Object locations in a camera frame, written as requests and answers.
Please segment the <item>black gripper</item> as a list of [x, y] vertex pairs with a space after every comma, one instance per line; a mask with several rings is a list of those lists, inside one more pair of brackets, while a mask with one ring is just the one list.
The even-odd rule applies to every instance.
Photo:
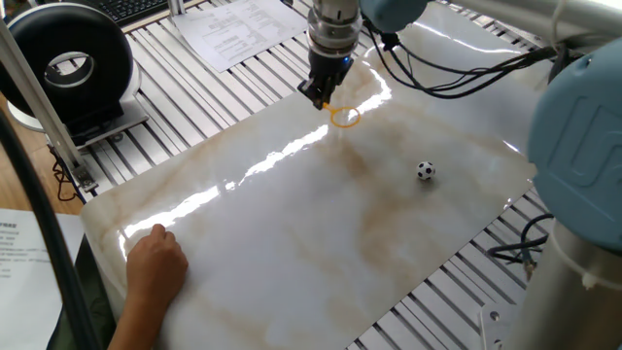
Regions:
[[309, 79], [303, 80], [297, 90], [302, 93], [317, 110], [329, 104], [335, 89], [340, 86], [354, 63], [350, 56], [328, 57], [317, 52], [309, 53]]

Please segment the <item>bare human hand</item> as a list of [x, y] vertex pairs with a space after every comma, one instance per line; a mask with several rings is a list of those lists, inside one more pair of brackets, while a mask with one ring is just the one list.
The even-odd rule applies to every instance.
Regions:
[[189, 262], [175, 235], [155, 224], [127, 258], [126, 304], [132, 308], [164, 312], [181, 291]]

